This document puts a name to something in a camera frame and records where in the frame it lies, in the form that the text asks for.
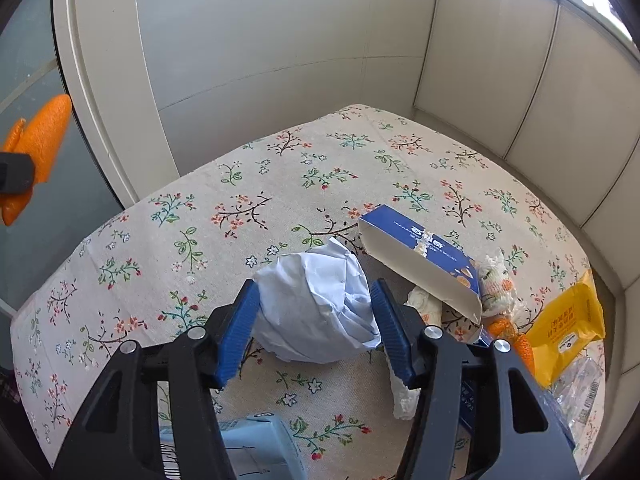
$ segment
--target orange object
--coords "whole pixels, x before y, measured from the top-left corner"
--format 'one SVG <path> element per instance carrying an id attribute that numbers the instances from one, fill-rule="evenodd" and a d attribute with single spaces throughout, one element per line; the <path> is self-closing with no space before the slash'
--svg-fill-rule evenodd
<path id="1" fill-rule="evenodd" d="M 456 276 L 456 279 L 458 280 L 459 283 L 462 283 L 464 286 L 471 287 L 471 282 L 469 282 L 469 280 L 466 279 L 464 276 L 462 275 Z"/>
<path id="2" fill-rule="evenodd" d="M 496 339 L 506 339 L 507 341 L 513 340 L 518 334 L 513 323 L 505 317 L 496 319 L 486 330 Z"/>
<path id="3" fill-rule="evenodd" d="M 502 280 L 502 290 L 509 292 L 513 288 L 513 282 L 511 280 Z"/>
<path id="4" fill-rule="evenodd" d="M 533 375 L 536 371 L 535 361 L 533 359 L 533 348 L 527 336 L 519 334 L 516 339 L 511 343 L 511 347 L 518 353 L 518 355 L 524 361 L 524 364 Z"/>
<path id="5" fill-rule="evenodd" d="M 14 150 L 15 145 L 18 144 L 18 140 L 20 140 L 22 130 L 26 123 L 27 121 L 24 119 L 18 119 L 15 121 L 15 124 L 11 130 L 9 130 L 9 135 L 7 135 L 4 146 L 2 147 L 3 152 L 12 152 Z"/>
<path id="6" fill-rule="evenodd" d="M 71 99 L 62 94 L 46 103 L 26 127 L 26 121 L 20 119 L 9 132 L 2 150 L 26 153 L 31 157 L 35 166 L 34 184 L 48 180 L 70 117 Z M 11 225 L 18 218 L 32 194 L 33 186 L 22 195 L 4 195 L 0 198 L 5 225 Z"/>
<path id="7" fill-rule="evenodd" d="M 518 334 L 518 330 L 514 327 L 513 323 L 505 317 L 496 319 L 487 327 L 486 330 L 496 339 L 507 340 L 511 347 L 522 358 L 524 364 L 533 375 L 535 372 L 533 348 L 531 347 L 527 336 L 524 334 Z"/>

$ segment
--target crumpled tissue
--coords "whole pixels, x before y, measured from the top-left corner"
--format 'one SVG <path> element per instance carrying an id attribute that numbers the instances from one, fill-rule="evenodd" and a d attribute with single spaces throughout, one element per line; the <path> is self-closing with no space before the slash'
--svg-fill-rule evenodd
<path id="1" fill-rule="evenodd" d="M 414 287 L 414 290 L 409 292 L 405 305 L 414 307 L 427 325 L 442 326 L 442 302 L 419 286 Z M 414 418 L 415 410 L 418 407 L 420 388 L 410 390 L 404 386 L 402 379 L 398 378 L 394 373 L 386 352 L 385 357 L 386 364 L 389 366 L 391 393 L 394 396 L 394 417 L 401 420 L 411 420 Z"/>
<path id="2" fill-rule="evenodd" d="M 380 344 L 367 279 L 335 238 L 284 254 L 254 274 L 260 310 L 253 336 L 283 361 L 329 363 Z"/>

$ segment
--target blue cardboard box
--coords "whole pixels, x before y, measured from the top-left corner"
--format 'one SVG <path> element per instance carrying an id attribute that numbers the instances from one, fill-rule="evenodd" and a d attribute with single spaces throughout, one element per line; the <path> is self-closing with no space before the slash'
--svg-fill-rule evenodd
<path id="1" fill-rule="evenodd" d="M 368 254 L 480 323 L 478 273 L 463 251 L 388 205 L 361 216 L 358 227 Z"/>

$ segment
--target floral tablecloth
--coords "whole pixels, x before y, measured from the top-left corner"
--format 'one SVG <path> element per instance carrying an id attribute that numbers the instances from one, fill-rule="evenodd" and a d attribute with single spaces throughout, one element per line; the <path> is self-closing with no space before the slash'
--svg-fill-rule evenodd
<path id="1" fill-rule="evenodd" d="M 364 254 L 358 238 L 358 217 L 381 203 L 476 260 L 501 248 L 527 301 L 516 319 L 522 330 L 589 266 L 558 218 L 500 167 L 412 121 L 349 106 L 241 146 L 109 220 L 21 308 L 12 322 L 18 387 L 49 461 L 121 341 L 170 341 L 231 302 L 279 254 L 337 237 L 370 280 L 385 277 L 404 301 L 412 284 Z M 449 310 L 443 325 L 460 338 L 474 328 Z M 587 352 L 604 368 L 601 342 Z M 158 393 L 168 424 L 165 384 Z M 238 376 L 212 398 L 220 419 L 279 414 L 312 480 L 393 478 L 411 426 L 392 416 L 381 351 L 285 363 L 252 340 Z M 580 468 L 603 403 L 604 382 L 574 453 Z M 460 429 L 454 478 L 468 444 Z"/>

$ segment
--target yellow package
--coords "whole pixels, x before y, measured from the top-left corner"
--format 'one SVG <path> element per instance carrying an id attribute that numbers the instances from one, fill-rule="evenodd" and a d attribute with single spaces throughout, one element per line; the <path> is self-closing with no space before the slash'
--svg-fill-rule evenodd
<path id="1" fill-rule="evenodd" d="M 602 306 L 589 269 L 578 283 L 545 305 L 527 332 L 533 348 L 536 380 L 548 388 L 580 350 L 604 336 Z"/>

